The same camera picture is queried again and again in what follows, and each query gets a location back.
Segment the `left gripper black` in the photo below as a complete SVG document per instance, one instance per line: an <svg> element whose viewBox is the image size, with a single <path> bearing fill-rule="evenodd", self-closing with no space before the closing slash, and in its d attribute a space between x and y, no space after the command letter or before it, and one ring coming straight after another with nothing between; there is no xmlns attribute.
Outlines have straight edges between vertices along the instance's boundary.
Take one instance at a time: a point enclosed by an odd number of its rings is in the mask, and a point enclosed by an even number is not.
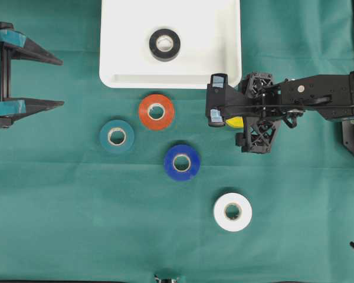
<svg viewBox="0 0 354 283"><path fill-rule="evenodd" d="M39 100L34 98L9 99L11 83L11 59L44 62L63 65L63 61L28 38L21 32L13 31L12 25L0 22L0 129L13 125L10 116L32 115L64 105L63 101Z"/></svg>

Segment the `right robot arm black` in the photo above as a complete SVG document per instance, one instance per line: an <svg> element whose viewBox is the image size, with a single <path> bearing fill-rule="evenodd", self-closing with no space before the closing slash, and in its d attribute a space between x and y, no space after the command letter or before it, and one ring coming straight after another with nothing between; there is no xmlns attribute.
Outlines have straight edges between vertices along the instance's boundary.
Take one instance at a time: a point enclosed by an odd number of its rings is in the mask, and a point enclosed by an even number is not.
<svg viewBox="0 0 354 283"><path fill-rule="evenodd" d="M242 82L242 91L250 99L249 113L242 114L244 131L235 136L242 152L270 152L281 123L293 129L305 111L316 111L328 121L354 119L354 71L278 84L271 74L251 73Z"/></svg>

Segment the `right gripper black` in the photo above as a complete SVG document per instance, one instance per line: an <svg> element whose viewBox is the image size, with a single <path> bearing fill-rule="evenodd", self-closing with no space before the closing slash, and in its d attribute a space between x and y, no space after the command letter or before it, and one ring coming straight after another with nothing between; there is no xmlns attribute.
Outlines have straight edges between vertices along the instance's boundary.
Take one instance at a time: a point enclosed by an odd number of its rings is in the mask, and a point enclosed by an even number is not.
<svg viewBox="0 0 354 283"><path fill-rule="evenodd" d="M274 85L270 73L251 72L239 84L240 91L247 98L248 104L254 107L259 117L244 117L244 131L235 135L235 144L242 152L266 154L276 138L281 121L293 129L297 126L297 118L304 113L301 109L281 108L280 85Z"/></svg>

